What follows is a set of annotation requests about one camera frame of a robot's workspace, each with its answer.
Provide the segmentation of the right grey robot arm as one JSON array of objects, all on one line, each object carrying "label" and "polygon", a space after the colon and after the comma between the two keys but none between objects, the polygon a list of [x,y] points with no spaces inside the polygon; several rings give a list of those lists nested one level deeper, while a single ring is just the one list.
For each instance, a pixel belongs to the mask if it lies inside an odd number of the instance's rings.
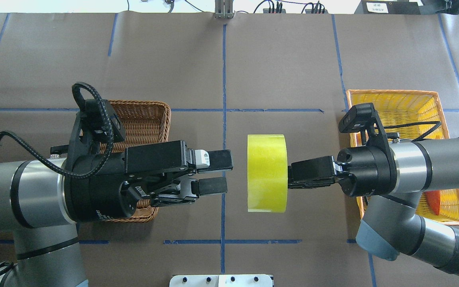
[{"label": "right grey robot arm", "polygon": [[362,197],[365,212],[355,240],[370,254],[396,260],[399,254],[459,276],[459,230],[417,214],[422,202],[436,216],[445,208],[445,191],[459,189],[459,138],[388,142],[342,149],[288,167],[290,189],[339,184],[349,197]]}]

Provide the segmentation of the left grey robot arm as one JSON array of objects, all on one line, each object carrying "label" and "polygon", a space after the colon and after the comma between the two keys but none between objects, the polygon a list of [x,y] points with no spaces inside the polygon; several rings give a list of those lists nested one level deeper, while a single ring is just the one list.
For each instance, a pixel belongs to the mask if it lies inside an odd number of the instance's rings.
[{"label": "left grey robot arm", "polygon": [[229,149],[186,142],[134,146],[113,153],[87,179],[60,175],[38,160],[0,163],[0,232],[14,234],[16,263],[0,263],[0,287],[87,287],[77,223],[129,218],[140,199],[153,207],[191,204],[224,194]]}]

